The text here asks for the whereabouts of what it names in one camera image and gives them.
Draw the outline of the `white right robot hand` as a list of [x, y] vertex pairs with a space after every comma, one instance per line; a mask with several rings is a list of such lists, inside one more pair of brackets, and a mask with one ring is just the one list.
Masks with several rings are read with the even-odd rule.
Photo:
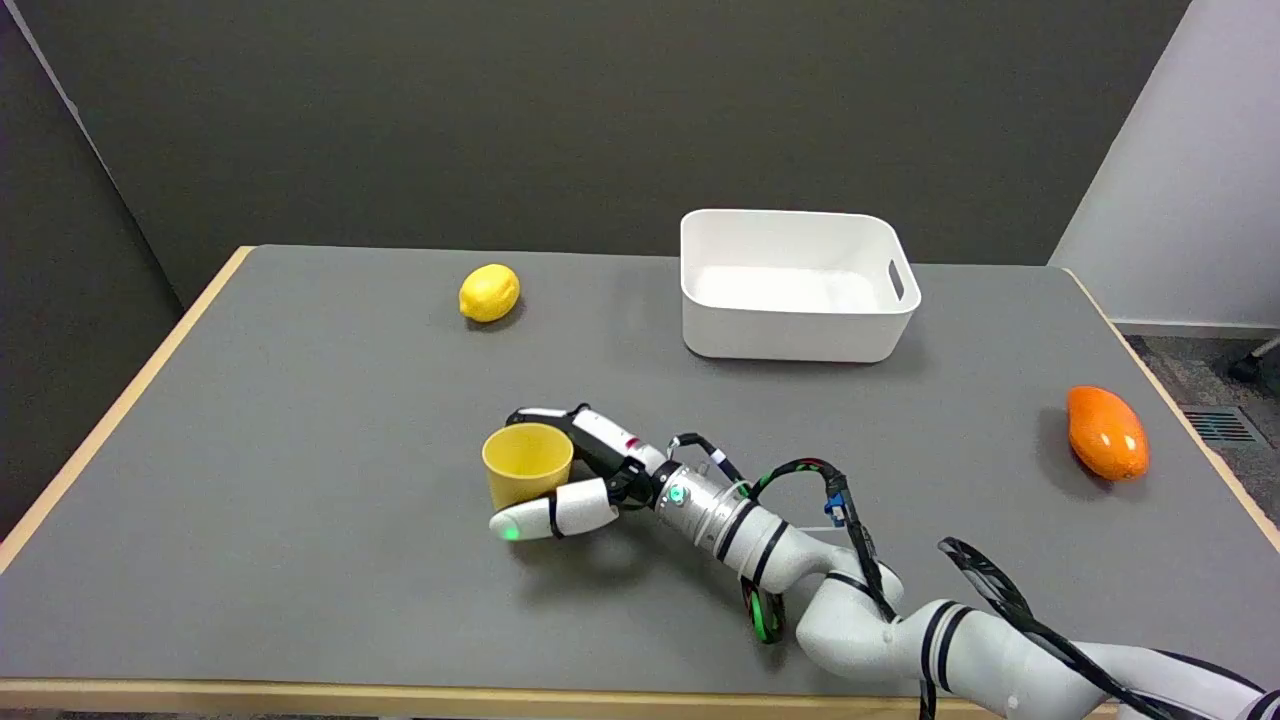
[[494, 506], [488, 527], [507, 542], [589, 533], [648, 506], [667, 461], [589, 404], [512, 411], [481, 459]]

